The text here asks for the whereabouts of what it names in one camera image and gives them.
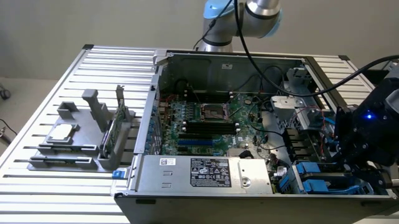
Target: warning label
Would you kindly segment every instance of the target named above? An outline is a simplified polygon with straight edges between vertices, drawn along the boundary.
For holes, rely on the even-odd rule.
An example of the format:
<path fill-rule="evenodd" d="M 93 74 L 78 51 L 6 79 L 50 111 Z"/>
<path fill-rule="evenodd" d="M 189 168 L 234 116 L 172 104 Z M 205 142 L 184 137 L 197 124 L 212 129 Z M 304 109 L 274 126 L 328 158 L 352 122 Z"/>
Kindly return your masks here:
<path fill-rule="evenodd" d="M 190 159 L 193 187 L 230 188 L 228 159 Z"/>

